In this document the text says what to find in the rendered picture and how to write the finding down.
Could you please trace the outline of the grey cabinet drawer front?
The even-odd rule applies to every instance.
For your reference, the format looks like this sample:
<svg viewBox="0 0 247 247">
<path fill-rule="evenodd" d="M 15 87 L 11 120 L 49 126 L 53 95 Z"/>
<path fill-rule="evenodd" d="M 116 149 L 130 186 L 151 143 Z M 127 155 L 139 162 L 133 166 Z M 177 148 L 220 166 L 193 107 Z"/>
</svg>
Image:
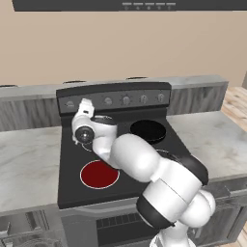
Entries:
<svg viewBox="0 0 247 247">
<path fill-rule="evenodd" d="M 0 247 L 63 247 L 43 210 L 0 216 Z"/>
</svg>

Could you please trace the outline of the black stove with oven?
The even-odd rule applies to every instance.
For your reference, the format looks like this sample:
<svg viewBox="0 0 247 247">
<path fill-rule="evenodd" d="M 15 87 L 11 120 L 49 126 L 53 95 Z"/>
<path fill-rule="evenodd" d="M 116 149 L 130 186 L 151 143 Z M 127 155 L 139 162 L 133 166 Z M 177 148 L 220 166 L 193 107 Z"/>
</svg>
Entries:
<svg viewBox="0 0 247 247">
<path fill-rule="evenodd" d="M 148 186 L 99 158 L 91 143 L 81 145 L 72 140 L 71 122 L 83 98 L 92 101 L 97 116 L 113 119 L 119 136 L 129 133 L 131 125 L 137 121 L 163 124 L 166 136 L 161 142 L 151 144 L 152 147 L 159 153 L 168 152 L 177 157 L 191 154 L 198 158 L 208 172 L 208 183 L 203 186 L 205 191 L 210 184 L 216 184 L 216 188 L 227 185 L 231 190 L 244 187 L 247 183 L 247 132 L 222 113 L 176 117 L 169 122 L 167 109 L 171 92 L 168 82 L 144 81 L 84 85 L 57 91 L 62 123 L 58 186 L 62 218 L 79 215 L 99 220 L 130 213 L 141 218 L 137 208 L 135 212 L 123 211 L 102 217 L 83 215 L 76 208 L 131 198 L 138 200 Z M 163 102 L 158 101 L 158 94 L 165 96 Z M 141 95 L 148 97 L 146 104 L 140 102 Z M 123 105 L 124 96 L 130 97 L 129 105 Z M 112 98 L 112 105 L 104 103 L 106 97 Z M 69 100 L 74 108 L 66 107 Z"/>
</svg>

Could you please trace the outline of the grey wooden bar counter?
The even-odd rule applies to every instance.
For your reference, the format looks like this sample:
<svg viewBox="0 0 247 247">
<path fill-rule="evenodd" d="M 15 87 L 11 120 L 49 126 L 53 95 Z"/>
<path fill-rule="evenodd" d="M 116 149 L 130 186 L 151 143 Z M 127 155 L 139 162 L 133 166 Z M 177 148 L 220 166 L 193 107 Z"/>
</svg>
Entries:
<svg viewBox="0 0 247 247">
<path fill-rule="evenodd" d="M 166 81 L 172 85 L 169 115 L 220 111 L 229 84 L 220 75 L 149 77 L 142 81 Z M 60 125 L 58 89 L 121 82 L 137 79 L 0 88 L 0 132 Z"/>
</svg>

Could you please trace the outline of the black round pan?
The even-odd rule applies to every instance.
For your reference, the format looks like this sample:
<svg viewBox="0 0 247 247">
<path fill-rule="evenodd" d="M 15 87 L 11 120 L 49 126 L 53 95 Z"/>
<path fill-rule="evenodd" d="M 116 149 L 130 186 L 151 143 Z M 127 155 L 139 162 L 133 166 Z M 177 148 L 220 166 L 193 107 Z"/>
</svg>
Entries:
<svg viewBox="0 0 247 247">
<path fill-rule="evenodd" d="M 150 144 L 157 144 L 166 136 L 165 126 L 152 120 L 141 120 L 133 123 L 130 127 L 130 132 Z"/>
</svg>

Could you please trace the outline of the dark oven door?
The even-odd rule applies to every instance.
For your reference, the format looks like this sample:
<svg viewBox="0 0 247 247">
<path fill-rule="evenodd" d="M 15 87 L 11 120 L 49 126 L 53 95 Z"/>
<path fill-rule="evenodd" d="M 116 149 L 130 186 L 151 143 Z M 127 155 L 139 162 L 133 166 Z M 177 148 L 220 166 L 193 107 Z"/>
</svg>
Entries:
<svg viewBox="0 0 247 247">
<path fill-rule="evenodd" d="M 220 198 L 208 223 L 189 228 L 188 237 L 197 247 L 216 247 L 235 242 L 247 220 L 247 193 Z M 70 215 L 62 218 L 68 247 L 149 247 L 158 231 L 136 213 L 99 220 Z"/>
</svg>

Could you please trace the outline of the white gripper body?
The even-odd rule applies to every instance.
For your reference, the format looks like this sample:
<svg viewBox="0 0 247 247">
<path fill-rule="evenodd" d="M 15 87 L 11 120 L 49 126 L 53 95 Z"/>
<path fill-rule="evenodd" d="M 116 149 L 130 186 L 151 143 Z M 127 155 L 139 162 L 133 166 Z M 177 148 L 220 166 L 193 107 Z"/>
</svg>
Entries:
<svg viewBox="0 0 247 247">
<path fill-rule="evenodd" d="M 80 109 L 84 110 L 94 110 L 95 107 L 93 106 L 93 103 L 90 99 L 83 98 L 79 104 Z"/>
</svg>

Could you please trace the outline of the dark range hood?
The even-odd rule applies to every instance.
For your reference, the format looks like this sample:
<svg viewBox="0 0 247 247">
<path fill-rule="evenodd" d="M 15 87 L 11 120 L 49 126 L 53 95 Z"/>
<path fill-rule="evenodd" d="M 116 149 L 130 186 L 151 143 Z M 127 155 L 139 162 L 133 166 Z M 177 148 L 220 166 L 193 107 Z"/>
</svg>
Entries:
<svg viewBox="0 0 247 247">
<path fill-rule="evenodd" d="M 247 0 L 12 0 L 16 12 L 247 11 Z"/>
</svg>

